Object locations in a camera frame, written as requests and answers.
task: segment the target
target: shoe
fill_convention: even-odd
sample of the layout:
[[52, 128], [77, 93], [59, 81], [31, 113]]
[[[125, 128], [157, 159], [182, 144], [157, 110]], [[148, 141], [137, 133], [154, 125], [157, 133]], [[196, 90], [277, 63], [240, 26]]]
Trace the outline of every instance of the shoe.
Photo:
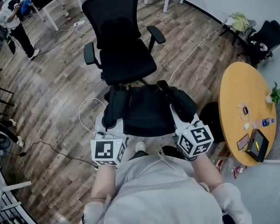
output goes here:
[[28, 58], [28, 59], [32, 60], [34, 57], [36, 57], [38, 55], [38, 53], [39, 53], [39, 49], [34, 50], [33, 55], [30, 58]]
[[24, 147], [24, 142], [23, 142], [21, 136], [18, 136], [17, 145], [19, 145], [20, 147]]
[[138, 151], [144, 151], [145, 152], [146, 150], [146, 147], [145, 147], [145, 143], [144, 142], [138, 142], [136, 143], [136, 148], [135, 148], [135, 151], [138, 152]]
[[9, 121], [11, 121], [13, 123], [13, 127], [17, 126], [17, 122], [15, 122], [13, 119], [9, 119]]

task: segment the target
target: round table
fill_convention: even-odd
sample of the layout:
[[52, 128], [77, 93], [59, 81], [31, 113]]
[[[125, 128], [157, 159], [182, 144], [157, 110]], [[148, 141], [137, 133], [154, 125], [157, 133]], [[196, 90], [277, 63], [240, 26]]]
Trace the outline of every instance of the round table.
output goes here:
[[[275, 122], [268, 127], [260, 128], [260, 131], [269, 141], [266, 156], [269, 154], [276, 134], [276, 108], [275, 104], [268, 104], [266, 96], [271, 93], [262, 75], [251, 65], [244, 62], [235, 62], [225, 71], [219, 95], [219, 113], [221, 128], [226, 144], [232, 155], [246, 166], [259, 164], [243, 150], [238, 150], [238, 142], [246, 135], [251, 136], [253, 122], [259, 119], [273, 118]], [[245, 103], [250, 112], [250, 124], [239, 116], [239, 105]]]

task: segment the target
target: white cable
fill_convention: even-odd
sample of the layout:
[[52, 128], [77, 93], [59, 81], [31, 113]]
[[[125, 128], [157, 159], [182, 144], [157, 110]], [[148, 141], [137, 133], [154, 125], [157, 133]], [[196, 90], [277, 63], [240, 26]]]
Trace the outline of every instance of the white cable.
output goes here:
[[[205, 38], [198, 44], [198, 46], [195, 47], [195, 49], [190, 53], [190, 55], [192, 55], [192, 54], [194, 53], [194, 51], [200, 46], [200, 44], [201, 44], [202, 42], [204, 42], [207, 38], [209, 38], [213, 33], [215, 33], [216, 31], [218, 31], [219, 28], [221, 28], [221, 27], [222, 27], [222, 25], [219, 26], [219, 27], [218, 27], [216, 30], [214, 30], [212, 33], [210, 33], [207, 37], [205, 37]], [[177, 69], [172, 73], [171, 78], [170, 78], [170, 80], [169, 80], [167, 83], [169, 83], [169, 82], [172, 80], [173, 75], [177, 72], [177, 70], [180, 68], [180, 66], [190, 57], [190, 55], [188, 55], [188, 56], [186, 57], [186, 59], [184, 59], [183, 62], [179, 64], [179, 66], [177, 67]]]
[[[46, 25], [47, 25], [49, 28], [51, 28], [52, 30], [56, 31], [54, 28], [52, 28], [50, 25], [48, 25], [48, 24], [45, 23], [44, 21], [43, 21], [43, 23], [46, 24]], [[91, 33], [82, 33], [82, 32], [77, 31], [76, 29], [59, 30], [59, 31], [56, 31], [56, 32], [67, 32], [67, 31], [74, 31], [74, 30], [75, 30], [76, 32], [80, 33], [80, 34], [88, 34], [88, 35], [90, 35], [90, 34], [93, 34], [93, 33], [94, 33], [94, 31], [91, 32]]]
[[82, 120], [81, 120], [81, 106], [82, 106], [83, 104], [85, 104], [86, 102], [91, 101], [91, 100], [94, 100], [94, 99], [96, 99], [96, 100], [98, 100], [99, 102], [101, 102], [102, 105], [106, 108], [105, 104], [104, 104], [101, 100], [99, 100], [98, 98], [91, 98], [91, 99], [88, 99], [88, 100], [84, 101], [84, 102], [80, 105], [80, 107], [79, 107], [79, 119], [80, 119], [81, 124], [84, 126], [84, 128], [86, 128], [89, 132], [91, 132], [91, 133], [93, 133], [93, 134], [94, 134], [94, 132], [91, 131], [89, 128], [87, 128], [87, 127], [82, 123]]
[[[242, 109], [241, 109], [242, 106], [246, 107], [247, 110], [248, 110], [248, 118], [247, 118], [247, 119], [244, 119], [244, 118], [242, 117]], [[247, 123], [249, 123], [249, 122], [250, 122], [250, 109], [249, 109], [248, 105], [247, 105], [246, 103], [241, 103], [241, 104], [238, 106], [238, 109], [239, 109], [239, 117], [241, 118], [241, 120], [242, 120], [242, 121], [245, 121], [245, 122], [247, 122]]]

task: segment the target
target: wooden floor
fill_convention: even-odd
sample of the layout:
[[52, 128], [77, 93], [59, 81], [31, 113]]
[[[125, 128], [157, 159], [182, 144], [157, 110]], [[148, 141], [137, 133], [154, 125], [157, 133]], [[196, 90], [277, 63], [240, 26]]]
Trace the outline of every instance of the wooden floor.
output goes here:
[[[55, 7], [49, 8], [60, 29], [71, 29], [76, 21], [88, 21], [79, 11], [76, 0], [66, 0], [66, 4], [72, 18], [70, 21], [65, 19], [58, 2]], [[143, 41], [149, 43], [148, 25], [157, 26], [167, 39], [166, 43], [155, 46], [152, 52], [158, 68], [145, 78], [151, 84], [161, 79], [168, 81], [196, 45], [219, 26], [193, 7], [179, 4], [178, 0], [170, 0], [167, 14], [162, 12], [163, 5], [164, 0], [150, 0], [147, 6], [143, 0], [138, 3], [138, 25]], [[42, 51], [72, 33], [55, 32], [37, 15], [24, 21], [23, 26], [31, 42]], [[93, 31], [87, 25], [78, 30], [83, 33]], [[242, 51], [237, 44], [231, 46], [231, 34], [220, 37], [221, 31], [218, 30], [201, 44], [175, 73], [170, 84], [190, 95], [199, 111], [206, 103], [217, 99], [224, 70], [239, 60], [237, 53]], [[10, 100], [15, 103], [15, 108], [1, 105], [4, 108], [1, 111], [18, 121], [15, 133], [25, 141], [24, 150], [32, 143], [43, 140], [64, 154], [91, 161], [91, 133], [80, 124], [78, 109], [86, 99], [103, 100], [108, 91], [107, 84], [100, 79], [101, 71], [95, 65], [84, 63], [84, 45], [96, 41], [95, 34], [74, 32], [68, 40], [33, 61], [28, 60], [19, 47], [13, 56], [4, 45], [0, 52], [0, 66], [3, 68], [0, 85], [14, 92]], [[85, 104], [81, 114], [85, 125], [92, 129], [96, 116], [102, 110], [103, 106], [97, 101]], [[153, 151], [153, 145], [169, 143], [169, 137], [131, 138], [129, 144], [145, 140]], [[12, 152], [20, 151], [18, 146], [13, 145]], [[19, 190], [17, 196], [36, 221], [41, 224], [79, 223], [95, 178], [92, 166], [56, 154], [44, 144], [35, 145], [23, 158], [8, 154], [1, 163], [10, 184], [32, 182], [32, 186]]]

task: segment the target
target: smartphone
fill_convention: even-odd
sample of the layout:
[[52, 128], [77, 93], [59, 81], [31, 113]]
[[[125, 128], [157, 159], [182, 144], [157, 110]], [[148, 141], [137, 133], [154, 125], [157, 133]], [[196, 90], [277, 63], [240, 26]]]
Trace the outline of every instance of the smartphone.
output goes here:
[[238, 149], [243, 149], [249, 143], [249, 134], [246, 134], [239, 142], [238, 142]]

